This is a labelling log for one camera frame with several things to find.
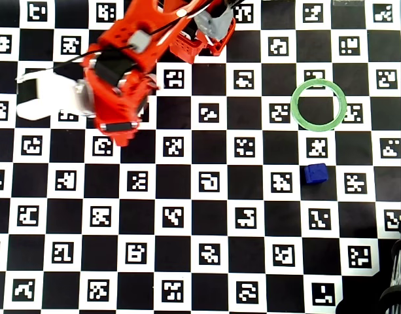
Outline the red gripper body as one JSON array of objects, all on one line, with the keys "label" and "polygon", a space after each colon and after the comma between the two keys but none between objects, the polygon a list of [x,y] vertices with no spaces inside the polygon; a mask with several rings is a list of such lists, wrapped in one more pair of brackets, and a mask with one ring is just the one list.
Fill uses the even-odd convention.
[{"label": "red gripper body", "polygon": [[99,130],[135,130],[140,111],[158,89],[156,75],[143,72],[128,56],[86,56],[84,80]]}]

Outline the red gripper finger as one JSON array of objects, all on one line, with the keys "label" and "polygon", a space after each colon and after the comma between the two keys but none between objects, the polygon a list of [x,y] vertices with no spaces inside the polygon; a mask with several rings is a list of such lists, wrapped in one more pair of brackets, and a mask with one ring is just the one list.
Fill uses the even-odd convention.
[{"label": "red gripper finger", "polygon": [[138,122],[101,124],[101,132],[109,136],[119,147],[126,147],[139,127]]}]

